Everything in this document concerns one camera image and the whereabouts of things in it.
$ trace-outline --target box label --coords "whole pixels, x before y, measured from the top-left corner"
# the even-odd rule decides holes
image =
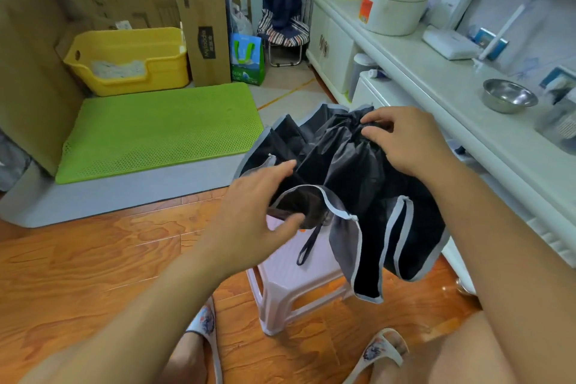
[[[205,60],[215,60],[216,50],[214,48],[214,32],[212,26],[198,27],[198,49]]]
[[[360,5],[360,14],[358,15],[358,18],[362,23],[368,23],[371,10],[372,10],[372,1],[362,0],[362,4]]]

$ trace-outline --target plastic stool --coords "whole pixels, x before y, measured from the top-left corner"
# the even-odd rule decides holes
[[[266,216],[266,221],[271,230],[283,223],[282,220],[270,216]],[[306,232],[299,231],[266,261],[258,265],[263,293],[260,293],[254,269],[247,270],[248,281],[260,312],[260,324],[266,335],[278,334],[287,323],[301,315],[314,311],[333,299],[347,298],[353,293],[350,285],[346,283],[326,296],[292,310],[292,303],[299,296],[343,276],[328,242],[329,226],[320,230],[306,262],[301,266],[296,265],[299,252],[312,231],[313,229],[308,229]]]

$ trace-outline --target slipper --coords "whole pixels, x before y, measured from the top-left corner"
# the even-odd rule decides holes
[[[220,366],[218,344],[216,343],[216,314],[214,311],[214,300],[212,299],[212,296],[198,312],[185,332],[199,334],[208,340],[208,343],[210,343],[210,347],[212,348],[212,361],[214,362],[216,384],[222,384],[222,367]]]
[[[384,337],[386,334],[390,333],[397,334],[398,337],[402,339],[402,343],[406,344],[402,336],[398,334],[398,331],[392,328],[384,328],[383,330],[378,332],[378,334],[372,337],[372,340],[370,341],[368,346],[366,346],[366,349],[364,349],[364,352],[362,353],[362,356],[356,363],[356,366],[354,366],[354,369],[352,369],[352,372],[348,375],[348,378],[344,380],[343,384],[353,384],[358,378],[358,375],[360,375],[360,373],[366,367],[370,366],[372,363],[379,360],[380,358],[390,358],[398,366],[402,366],[402,362],[404,361],[402,359],[402,356],[398,353],[396,348],[392,346],[392,343],[390,343]]]

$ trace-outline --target green mat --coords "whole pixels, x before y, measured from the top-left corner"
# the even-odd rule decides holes
[[[56,183],[241,154],[262,130],[250,89],[240,82],[86,99]]]

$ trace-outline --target yellow container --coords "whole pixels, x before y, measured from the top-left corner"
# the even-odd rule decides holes
[[[189,82],[184,37],[175,27],[84,32],[64,63],[98,96],[179,89]]]

